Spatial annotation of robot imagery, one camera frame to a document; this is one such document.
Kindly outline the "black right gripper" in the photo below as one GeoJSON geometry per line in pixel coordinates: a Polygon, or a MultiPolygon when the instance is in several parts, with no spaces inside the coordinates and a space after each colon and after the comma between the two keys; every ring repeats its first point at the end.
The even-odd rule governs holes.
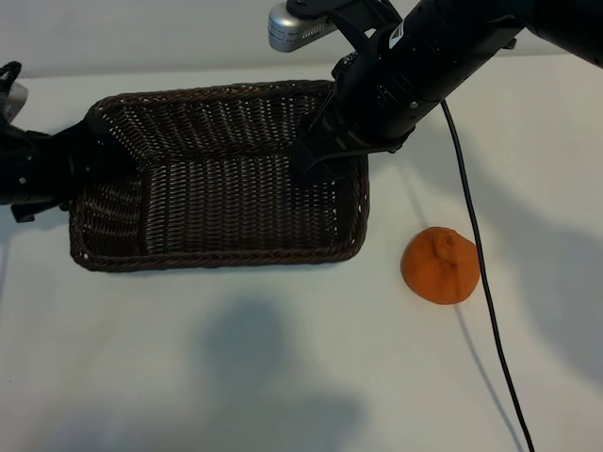
{"type": "Polygon", "coordinates": [[[383,60],[373,66],[358,54],[335,65],[334,90],[314,117],[304,115],[289,148],[296,182],[345,179],[357,168],[347,152],[394,152],[417,124],[417,97],[398,67],[383,60]],[[310,152],[304,139],[310,128],[310,152]]]}

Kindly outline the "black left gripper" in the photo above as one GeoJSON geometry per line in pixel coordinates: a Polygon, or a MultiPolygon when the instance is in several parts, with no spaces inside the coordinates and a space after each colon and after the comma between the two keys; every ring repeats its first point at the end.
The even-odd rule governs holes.
{"type": "Polygon", "coordinates": [[[16,222],[70,202],[83,186],[138,173],[132,155],[102,120],[82,120],[55,135],[1,123],[1,203],[16,222]]]}

